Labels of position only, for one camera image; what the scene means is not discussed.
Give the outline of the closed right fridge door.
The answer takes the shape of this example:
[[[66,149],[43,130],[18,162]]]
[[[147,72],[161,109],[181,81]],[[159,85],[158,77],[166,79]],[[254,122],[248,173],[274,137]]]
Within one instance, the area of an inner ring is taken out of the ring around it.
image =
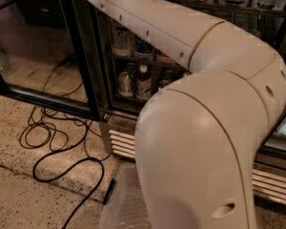
[[[284,115],[257,152],[255,162],[286,171],[286,108]]]

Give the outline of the clear plastic bin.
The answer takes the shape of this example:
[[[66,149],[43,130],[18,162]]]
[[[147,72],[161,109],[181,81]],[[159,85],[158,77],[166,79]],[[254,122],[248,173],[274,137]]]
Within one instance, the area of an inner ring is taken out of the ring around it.
[[[134,163],[123,163],[112,179],[99,229],[152,229]]]

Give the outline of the brown juice bottle left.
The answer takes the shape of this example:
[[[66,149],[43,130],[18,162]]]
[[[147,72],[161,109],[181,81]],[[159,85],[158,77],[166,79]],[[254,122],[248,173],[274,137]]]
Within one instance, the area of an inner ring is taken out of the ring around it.
[[[140,100],[148,100],[152,96],[152,77],[147,65],[139,66],[135,95]]]

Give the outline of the blue pepsi can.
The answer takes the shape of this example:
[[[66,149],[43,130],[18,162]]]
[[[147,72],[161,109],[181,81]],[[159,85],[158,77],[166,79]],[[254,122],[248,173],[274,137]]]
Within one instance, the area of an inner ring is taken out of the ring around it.
[[[133,56],[141,59],[152,60],[153,59],[153,46],[148,42],[140,38],[135,37],[135,45],[133,50]]]

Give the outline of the bubble wrap sheet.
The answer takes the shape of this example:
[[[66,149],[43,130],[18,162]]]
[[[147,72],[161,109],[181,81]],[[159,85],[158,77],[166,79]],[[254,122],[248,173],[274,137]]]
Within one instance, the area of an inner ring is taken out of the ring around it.
[[[133,181],[125,192],[114,229],[152,229],[139,183]]]

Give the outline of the clear water bottle middle shelf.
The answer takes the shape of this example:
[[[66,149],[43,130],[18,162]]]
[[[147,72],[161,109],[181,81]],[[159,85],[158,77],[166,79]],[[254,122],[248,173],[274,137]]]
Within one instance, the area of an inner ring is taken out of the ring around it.
[[[129,30],[115,21],[112,21],[112,52],[118,56],[132,55]]]

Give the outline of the open glass fridge door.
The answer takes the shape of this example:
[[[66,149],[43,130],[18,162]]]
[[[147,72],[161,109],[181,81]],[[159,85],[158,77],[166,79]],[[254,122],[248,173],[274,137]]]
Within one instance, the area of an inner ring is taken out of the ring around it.
[[[100,118],[82,0],[0,0],[0,95]]]

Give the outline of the gold can bottom shelf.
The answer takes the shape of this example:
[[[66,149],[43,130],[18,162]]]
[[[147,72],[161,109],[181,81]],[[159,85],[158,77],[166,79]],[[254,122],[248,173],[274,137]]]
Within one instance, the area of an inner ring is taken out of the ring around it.
[[[165,88],[168,84],[169,84],[168,80],[161,80],[157,85],[157,89],[160,91],[163,88]]]

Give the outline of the red coke can front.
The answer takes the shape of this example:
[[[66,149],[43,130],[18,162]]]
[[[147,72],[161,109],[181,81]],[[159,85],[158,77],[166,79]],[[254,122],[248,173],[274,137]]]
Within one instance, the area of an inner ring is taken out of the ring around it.
[[[174,61],[165,53],[158,51],[156,54],[156,61],[160,63],[166,64],[174,64]]]

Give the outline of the silver can bottom shelf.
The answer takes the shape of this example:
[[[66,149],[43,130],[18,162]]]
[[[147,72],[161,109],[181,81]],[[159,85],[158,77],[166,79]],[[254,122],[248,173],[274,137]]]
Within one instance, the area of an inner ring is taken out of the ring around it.
[[[118,92],[122,96],[132,97],[133,96],[133,83],[129,73],[122,72],[119,74],[118,78]]]

